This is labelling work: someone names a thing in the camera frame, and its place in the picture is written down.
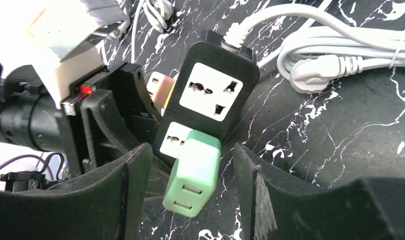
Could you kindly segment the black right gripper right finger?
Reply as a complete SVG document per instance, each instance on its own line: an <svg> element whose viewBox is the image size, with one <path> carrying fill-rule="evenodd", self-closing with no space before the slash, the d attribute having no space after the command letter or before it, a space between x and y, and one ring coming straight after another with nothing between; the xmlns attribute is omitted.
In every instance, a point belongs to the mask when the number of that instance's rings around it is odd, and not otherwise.
<svg viewBox="0 0 405 240"><path fill-rule="evenodd" d="M362 177L324 189L233 150L246 240L405 240L405 177Z"/></svg>

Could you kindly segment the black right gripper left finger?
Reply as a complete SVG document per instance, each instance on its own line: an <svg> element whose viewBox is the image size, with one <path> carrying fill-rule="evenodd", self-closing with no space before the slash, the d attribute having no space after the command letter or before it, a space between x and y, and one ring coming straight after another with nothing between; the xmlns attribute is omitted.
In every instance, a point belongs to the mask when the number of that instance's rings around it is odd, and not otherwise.
<svg viewBox="0 0 405 240"><path fill-rule="evenodd" d="M152 157L143 143L47 190L0 191L0 240L135 240Z"/></svg>

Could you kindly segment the black short power strip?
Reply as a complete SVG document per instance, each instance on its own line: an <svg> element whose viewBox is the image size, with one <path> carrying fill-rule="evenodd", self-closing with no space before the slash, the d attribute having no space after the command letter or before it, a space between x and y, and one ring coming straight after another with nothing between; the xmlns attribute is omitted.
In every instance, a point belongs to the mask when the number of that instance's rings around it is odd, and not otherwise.
<svg viewBox="0 0 405 240"><path fill-rule="evenodd" d="M230 50L212 30L186 52L153 142L155 155L172 166L192 130L224 141L259 81L256 56L246 46Z"/></svg>

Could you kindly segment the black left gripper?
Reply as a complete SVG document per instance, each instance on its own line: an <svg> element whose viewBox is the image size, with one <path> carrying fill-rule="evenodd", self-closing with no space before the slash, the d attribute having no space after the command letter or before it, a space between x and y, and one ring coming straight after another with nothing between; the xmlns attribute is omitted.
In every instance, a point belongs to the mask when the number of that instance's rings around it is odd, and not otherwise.
<svg viewBox="0 0 405 240"><path fill-rule="evenodd" d="M56 76L59 99L33 65L6 78L2 71L0 63L0 143L64 154L71 178L155 140L161 116L138 64L103 67L86 80L82 58L69 59Z"/></svg>

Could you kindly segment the salmon pink usb plug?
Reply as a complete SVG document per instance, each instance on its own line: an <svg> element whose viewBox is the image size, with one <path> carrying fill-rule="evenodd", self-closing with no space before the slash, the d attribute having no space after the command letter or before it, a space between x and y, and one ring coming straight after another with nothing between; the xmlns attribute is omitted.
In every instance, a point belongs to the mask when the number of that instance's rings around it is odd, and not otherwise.
<svg viewBox="0 0 405 240"><path fill-rule="evenodd" d="M157 71L152 72L146 87L155 107L164 107L174 83L173 78Z"/></svg>

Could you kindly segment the green usb plug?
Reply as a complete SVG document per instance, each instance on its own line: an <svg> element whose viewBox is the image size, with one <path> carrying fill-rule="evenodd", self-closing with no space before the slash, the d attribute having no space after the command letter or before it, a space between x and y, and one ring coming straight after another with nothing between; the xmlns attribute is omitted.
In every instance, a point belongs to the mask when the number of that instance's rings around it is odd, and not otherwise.
<svg viewBox="0 0 405 240"><path fill-rule="evenodd" d="M218 138L190 131L173 165L163 207L182 216L197 216L216 190L220 158Z"/></svg>

